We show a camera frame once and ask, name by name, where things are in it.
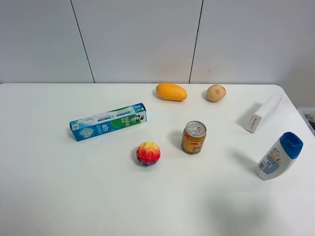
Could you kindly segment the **white cardboard box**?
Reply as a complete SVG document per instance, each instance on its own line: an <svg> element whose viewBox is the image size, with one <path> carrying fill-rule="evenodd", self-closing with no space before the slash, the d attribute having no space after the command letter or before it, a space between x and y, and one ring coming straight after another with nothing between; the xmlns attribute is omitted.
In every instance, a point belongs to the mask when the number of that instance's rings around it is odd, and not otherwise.
<svg viewBox="0 0 315 236"><path fill-rule="evenodd" d="M251 116L249 123L245 126L245 130L255 133L259 125L265 121L278 108L283 96L274 94L269 97Z"/></svg>

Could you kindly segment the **yellow mango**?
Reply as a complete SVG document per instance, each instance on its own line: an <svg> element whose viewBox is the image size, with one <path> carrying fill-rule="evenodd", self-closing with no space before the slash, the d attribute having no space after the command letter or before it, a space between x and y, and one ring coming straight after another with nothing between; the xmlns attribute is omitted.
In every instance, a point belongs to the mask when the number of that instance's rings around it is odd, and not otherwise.
<svg viewBox="0 0 315 236"><path fill-rule="evenodd" d="M172 83L161 83L157 85L156 92L165 100L184 101L187 98L186 90Z"/></svg>

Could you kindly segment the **rainbow coloured ball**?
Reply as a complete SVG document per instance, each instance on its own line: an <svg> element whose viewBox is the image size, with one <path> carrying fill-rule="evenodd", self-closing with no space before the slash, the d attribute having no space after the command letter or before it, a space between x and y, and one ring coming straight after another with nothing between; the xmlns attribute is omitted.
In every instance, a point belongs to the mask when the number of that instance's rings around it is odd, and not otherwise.
<svg viewBox="0 0 315 236"><path fill-rule="evenodd" d="M136 157L141 165L151 166L159 161L161 153L158 145L154 142L144 142L138 147Z"/></svg>

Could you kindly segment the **gold drink can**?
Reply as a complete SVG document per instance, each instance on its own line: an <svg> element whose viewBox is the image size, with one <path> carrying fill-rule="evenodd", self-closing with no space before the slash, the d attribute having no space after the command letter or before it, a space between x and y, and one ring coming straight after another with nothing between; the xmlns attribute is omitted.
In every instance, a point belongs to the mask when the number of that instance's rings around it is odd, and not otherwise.
<svg viewBox="0 0 315 236"><path fill-rule="evenodd" d="M190 155L201 152L207 134L206 126L200 121L190 121L183 130L182 150Z"/></svg>

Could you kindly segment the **blue green toothpaste box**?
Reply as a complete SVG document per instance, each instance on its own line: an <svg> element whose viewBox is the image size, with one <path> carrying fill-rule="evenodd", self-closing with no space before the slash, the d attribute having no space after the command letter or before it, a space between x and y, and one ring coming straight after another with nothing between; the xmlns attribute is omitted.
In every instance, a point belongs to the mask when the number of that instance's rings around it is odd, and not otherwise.
<svg viewBox="0 0 315 236"><path fill-rule="evenodd" d="M74 120L69 123L69 126L76 141L82 141L146 121L146 108L143 103L138 103Z"/></svg>

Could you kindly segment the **brown potato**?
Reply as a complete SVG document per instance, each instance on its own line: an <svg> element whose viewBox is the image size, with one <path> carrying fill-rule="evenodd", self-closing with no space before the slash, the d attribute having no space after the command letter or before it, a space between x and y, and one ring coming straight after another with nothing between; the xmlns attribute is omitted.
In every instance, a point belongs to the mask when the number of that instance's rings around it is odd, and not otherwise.
<svg viewBox="0 0 315 236"><path fill-rule="evenodd" d="M221 85L212 85L206 91L206 97L211 102L218 102L226 96L226 89Z"/></svg>

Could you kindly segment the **white bottle blue cap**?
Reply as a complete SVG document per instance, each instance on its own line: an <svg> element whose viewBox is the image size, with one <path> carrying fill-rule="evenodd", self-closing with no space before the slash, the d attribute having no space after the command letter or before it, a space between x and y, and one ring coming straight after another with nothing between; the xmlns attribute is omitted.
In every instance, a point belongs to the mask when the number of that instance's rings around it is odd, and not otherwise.
<svg viewBox="0 0 315 236"><path fill-rule="evenodd" d="M285 173L294 163L303 148L302 140L292 132L285 132L258 162L257 175L271 180Z"/></svg>

